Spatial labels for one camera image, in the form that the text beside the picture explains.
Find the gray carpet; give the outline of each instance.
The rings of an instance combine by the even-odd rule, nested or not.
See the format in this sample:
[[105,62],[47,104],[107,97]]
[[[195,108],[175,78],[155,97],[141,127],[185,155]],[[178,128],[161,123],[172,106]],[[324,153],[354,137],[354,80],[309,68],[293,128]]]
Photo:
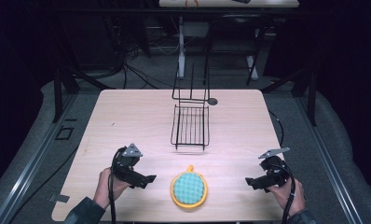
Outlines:
[[[267,55],[268,50],[263,50],[261,62],[264,61]],[[159,50],[153,51],[153,57],[150,59],[141,54],[135,60],[129,60],[130,65],[144,71],[149,76],[148,81],[160,89],[170,88],[176,73],[176,63],[177,53],[166,55],[160,53]],[[202,76],[203,60],[197,44],[189,46],[187,49],[186,73],[188,75],[191,72],[192,64],[195,67],[195,74]],[[259,74],[262,74],[263,68],[263,63],[257,64]],[[126,89],[153,88],[145,85],[145,82],[131,71],[128,71],[127,74]],[[236,77],[217,76],[212,78],[212,89],[262,89],[269,85],[272,79],[274,78],[261,77],[248,87],[245,85],[247,76],[243,74]],[[122,89],[124,71],[115,76],[99,80],[111,87]],[[38,167],[22,201],[41,186],[47,177],[71,155],[80,142],[99,91],[83,80],[78,80],[78,83],[82,89],[78,95],[68,95],[64,92],[64,98],[67,99],[66,102],[68,102],[69,109],[65,111],[62,121],[55,127],[51,124],[54,112],[53,85],[49,83],[42,89],[42,92],[45,94],[45,102],[39,117],[36,119],[19,153],[0,180],[0,209],[29,159],[41,148],[42,143],[47,140],[47,133],[52,130],[55,131],[52,139],[49,140],[48,152]],[[282,146],[291,148],[291,151],[286,152],[284,157],[296,178],[303,183],[308,197],[307,207],[316,218],[321,223],[349,223],[333,184],[324,169],[319,146],[310,131],[308,121],[303,118],[303,113],[305,112],[302,106],[299,106],[299,101],[303,102],[303,99],[293,98],[289,92],[291,87],[292,84],[289,83],[274,93],[264,95],[268,109],[278,117],[284,129],[284,132],[282,132],[278,121],[272,117],[272,123],[278,139],[281,139],[284,134]],[[362,174],[352,162],[351,143],[346,130],[343,128],[335,111],[320,94],[317,97],[316,121],[318,124],[317,130],[329,150],[333,163],[340,173],[363,223],[371,223],[371,188],[365,183]],[[69,137],[69,139],[55,140],[56,137]],[[73,157],[23,207],[13,223],[54,223],[50,215],[55,204],[50,202],[48,198],[52,194],[60,193],[72,159]]]

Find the sleeve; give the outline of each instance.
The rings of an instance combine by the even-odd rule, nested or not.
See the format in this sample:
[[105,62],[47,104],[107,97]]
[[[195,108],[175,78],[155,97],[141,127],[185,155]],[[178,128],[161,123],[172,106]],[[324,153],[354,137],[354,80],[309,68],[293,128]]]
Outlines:
[[66,217],[65,224],[96,224],[105,210],[90,198],[84,198]]
[[317,224],[310,210],[305,209],[287,219],[288,224]]

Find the black metal rack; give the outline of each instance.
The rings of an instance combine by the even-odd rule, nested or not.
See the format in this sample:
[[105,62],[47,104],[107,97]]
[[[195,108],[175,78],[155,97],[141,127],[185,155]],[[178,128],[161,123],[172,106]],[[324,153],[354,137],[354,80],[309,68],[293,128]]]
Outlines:
[[[204,83],[204,89],[194,91],[196,81]],[[171,143],[176,146],[201,146],[203,150],[209,145],[209,106],[216,100],[210,98],[209,76],[194,77],[194,64],[191,78],[174,79],[172,99],[178,101],[174,106]]]

